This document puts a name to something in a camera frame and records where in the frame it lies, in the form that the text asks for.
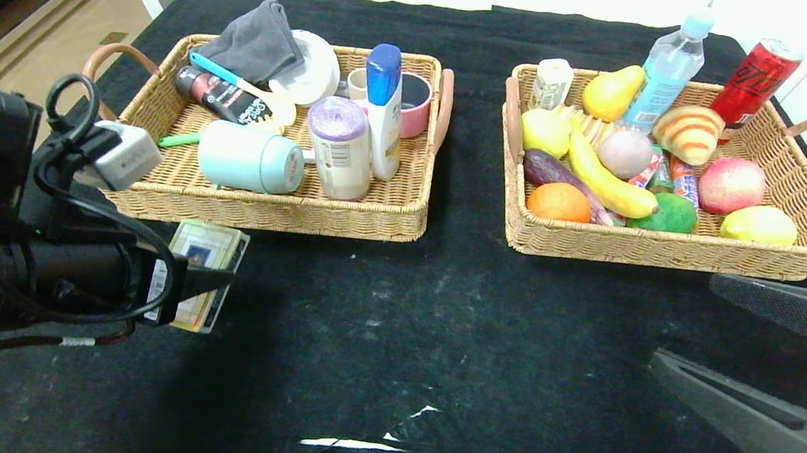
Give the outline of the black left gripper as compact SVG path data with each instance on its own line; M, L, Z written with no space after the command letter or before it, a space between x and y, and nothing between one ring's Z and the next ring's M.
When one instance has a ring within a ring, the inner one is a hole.
M236 271L187 264L148 242L83 245L71 257L64 308L84 320L114 322L157 315L170 302L196 298L233 284Z

